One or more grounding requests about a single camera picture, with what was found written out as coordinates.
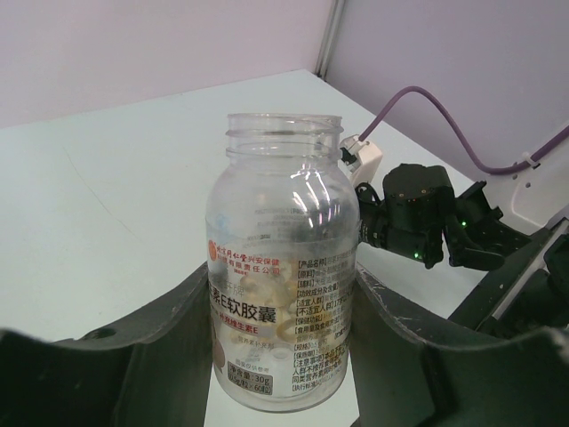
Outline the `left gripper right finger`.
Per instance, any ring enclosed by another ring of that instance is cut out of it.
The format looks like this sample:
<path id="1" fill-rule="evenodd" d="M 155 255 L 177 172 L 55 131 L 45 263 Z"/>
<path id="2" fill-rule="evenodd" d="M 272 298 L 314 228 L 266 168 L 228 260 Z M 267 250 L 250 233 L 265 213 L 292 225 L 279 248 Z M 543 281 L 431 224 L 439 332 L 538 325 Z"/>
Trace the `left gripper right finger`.
<path id="1" fill-rule="evenodd" d="M 357 426 L 566 426 L 568 333 L 503 340 L 422 308 L 357 267 Z"/>

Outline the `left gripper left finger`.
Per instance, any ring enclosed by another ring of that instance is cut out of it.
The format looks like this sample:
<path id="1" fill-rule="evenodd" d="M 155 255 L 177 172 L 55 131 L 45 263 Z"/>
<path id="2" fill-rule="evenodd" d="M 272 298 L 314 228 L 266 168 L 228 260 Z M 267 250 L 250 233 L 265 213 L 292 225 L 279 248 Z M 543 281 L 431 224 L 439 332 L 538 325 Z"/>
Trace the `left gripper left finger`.
<path id="1" fill-rule="evenodd" d="M 3 426 L 202 426 L 212 370 L 207 267 L 80 339 L 1 332 Z"/>

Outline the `clear pill bottle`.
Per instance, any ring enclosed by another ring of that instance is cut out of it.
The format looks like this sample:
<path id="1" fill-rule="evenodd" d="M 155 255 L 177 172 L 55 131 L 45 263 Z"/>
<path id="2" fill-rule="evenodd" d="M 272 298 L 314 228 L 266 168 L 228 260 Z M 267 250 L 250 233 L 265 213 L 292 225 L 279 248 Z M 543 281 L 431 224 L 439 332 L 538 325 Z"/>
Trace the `clear pill bottle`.
<path id="1" fill-rule="evenodd" d="M 347 372 L 356 193 L 340 168 L 341 119 L 228 119 L 228 167 L 206 205 L 214 373 L 238 403 L 290 413 Z"/>

